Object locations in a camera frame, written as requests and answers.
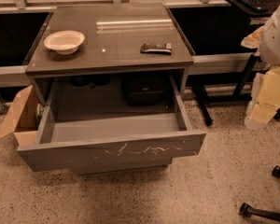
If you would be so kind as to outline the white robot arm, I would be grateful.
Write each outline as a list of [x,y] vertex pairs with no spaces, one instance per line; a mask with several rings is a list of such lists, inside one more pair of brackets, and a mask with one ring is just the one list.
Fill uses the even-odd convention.
[[280,6],[241,45],[257,48],[260,58],[271,67],[253,80],[252,99],[245,113],[245,126],[253,130],[266,126],[280,109]]

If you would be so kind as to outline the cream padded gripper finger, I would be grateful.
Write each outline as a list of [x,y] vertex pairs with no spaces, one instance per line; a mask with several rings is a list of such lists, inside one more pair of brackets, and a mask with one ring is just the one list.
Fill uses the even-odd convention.
[[267,124],[278,109],[280,109],[280,67],[256,75],[249,119],[258,124]]
[[257,49],[260,44],[261,36],[262,36],[262,30],[263,27],[259,27],[257,30],[255,30],[250,35],[246,36],[242,42],[241,45],[248,49]]

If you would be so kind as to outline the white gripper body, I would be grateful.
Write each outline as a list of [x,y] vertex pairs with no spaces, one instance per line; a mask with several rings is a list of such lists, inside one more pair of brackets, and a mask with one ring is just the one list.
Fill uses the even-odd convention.
[[280,105],[280,67],[257,74],[251,96],[259,104]]

